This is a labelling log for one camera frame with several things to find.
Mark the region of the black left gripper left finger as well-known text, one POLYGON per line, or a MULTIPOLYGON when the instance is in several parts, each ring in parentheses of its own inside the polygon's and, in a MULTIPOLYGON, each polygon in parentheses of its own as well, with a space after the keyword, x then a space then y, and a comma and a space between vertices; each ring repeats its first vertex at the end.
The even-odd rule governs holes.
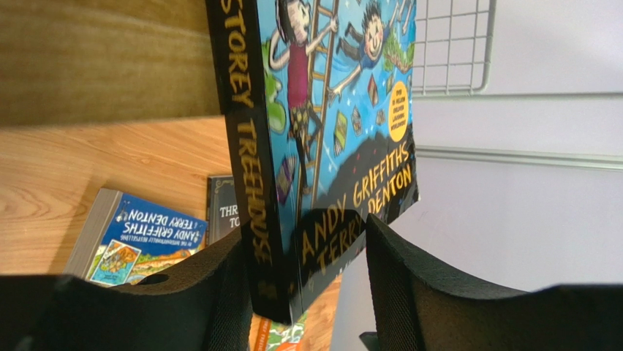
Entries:
POLYGON ((245 350, 251 324, 241 232, 138 284, 64 276, 30 350, 245 350))

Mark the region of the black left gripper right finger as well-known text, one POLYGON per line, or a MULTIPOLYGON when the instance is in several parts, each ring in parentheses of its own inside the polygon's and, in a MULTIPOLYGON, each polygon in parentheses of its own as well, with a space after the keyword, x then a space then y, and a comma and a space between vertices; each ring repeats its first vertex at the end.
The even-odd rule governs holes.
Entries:
POLYGON ((366 262, 374 350, 620 350, 622 286, 534 292, 486 281, 412 244, 374 215, 366 262))

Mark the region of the black 169-storey treehouse book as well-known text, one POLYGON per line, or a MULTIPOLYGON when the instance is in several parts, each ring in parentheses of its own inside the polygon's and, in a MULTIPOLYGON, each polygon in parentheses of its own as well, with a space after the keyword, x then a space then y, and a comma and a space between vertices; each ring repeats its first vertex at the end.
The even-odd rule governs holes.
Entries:
POLYGON ((419 200, 415 1, 208 1, 255 314, 297 322, 419 200))

